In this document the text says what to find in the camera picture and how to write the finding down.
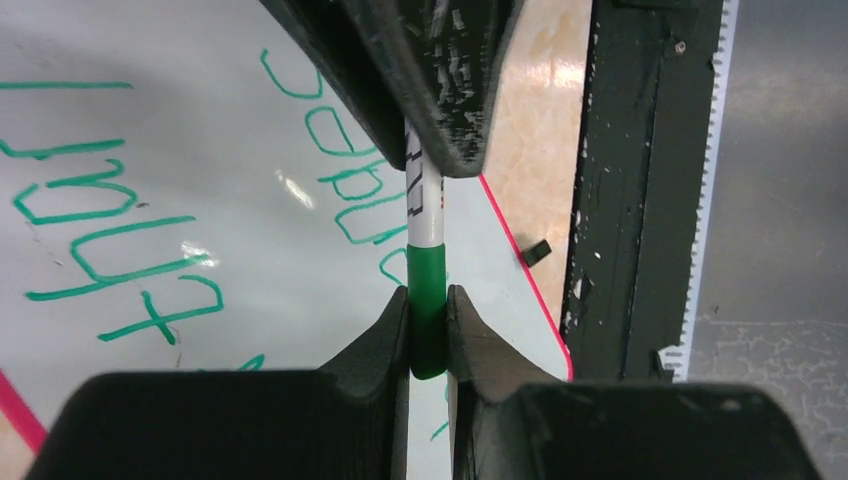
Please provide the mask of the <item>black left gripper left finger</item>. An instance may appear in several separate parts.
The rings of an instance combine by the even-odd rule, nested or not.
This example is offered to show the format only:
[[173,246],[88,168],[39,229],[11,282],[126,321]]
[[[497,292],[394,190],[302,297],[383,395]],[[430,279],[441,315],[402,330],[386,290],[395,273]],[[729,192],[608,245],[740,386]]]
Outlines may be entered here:
[[315,370],[120,372],[66,402],[31,479],[402,479],[408,301]]

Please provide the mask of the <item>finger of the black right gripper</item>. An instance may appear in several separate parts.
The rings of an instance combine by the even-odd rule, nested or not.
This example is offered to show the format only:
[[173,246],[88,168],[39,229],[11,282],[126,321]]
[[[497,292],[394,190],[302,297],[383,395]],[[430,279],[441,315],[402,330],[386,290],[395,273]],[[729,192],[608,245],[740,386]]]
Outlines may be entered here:
[[438,173],[479,176],[494,118],[499,76],[521,1],[347,1],[344,10],[376,69],[363,118],[390,164],[405,167],[412,127]]
[[405,169],[404,117],[344,1],[262,0],[391,167]]

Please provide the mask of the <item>pink framed whiteboard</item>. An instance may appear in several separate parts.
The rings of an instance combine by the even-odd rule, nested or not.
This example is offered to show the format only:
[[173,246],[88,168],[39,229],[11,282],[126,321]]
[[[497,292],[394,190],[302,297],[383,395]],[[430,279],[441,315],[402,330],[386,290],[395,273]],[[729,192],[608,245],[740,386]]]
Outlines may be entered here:
[[1,411],[312,367],[406,280],[406,180],[257,1],[1,5]]

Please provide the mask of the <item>green marker cap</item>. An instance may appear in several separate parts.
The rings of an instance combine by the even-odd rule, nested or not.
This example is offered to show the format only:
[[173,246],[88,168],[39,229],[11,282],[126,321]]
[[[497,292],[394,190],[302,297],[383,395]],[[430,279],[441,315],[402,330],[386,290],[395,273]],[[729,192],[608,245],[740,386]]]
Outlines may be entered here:
[[419,380],[441,375],[447,365],[445,246],[407,247],[411,321],[410,369]]

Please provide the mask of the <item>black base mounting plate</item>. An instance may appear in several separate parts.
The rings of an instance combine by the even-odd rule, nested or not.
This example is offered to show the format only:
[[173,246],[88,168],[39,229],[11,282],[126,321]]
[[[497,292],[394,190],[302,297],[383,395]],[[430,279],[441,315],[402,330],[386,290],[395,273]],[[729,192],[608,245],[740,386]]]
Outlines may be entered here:
[[706,159],[719,1],[592,8],[561,335],[573,376],[669,380]]

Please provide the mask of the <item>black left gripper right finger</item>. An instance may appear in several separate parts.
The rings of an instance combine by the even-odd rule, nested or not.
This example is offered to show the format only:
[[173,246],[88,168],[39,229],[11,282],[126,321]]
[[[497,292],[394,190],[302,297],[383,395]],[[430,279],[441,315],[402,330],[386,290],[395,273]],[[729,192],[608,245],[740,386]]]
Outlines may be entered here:
[[456,479],[816,479],[785,411],[722,383],[565,382],[448,290]]

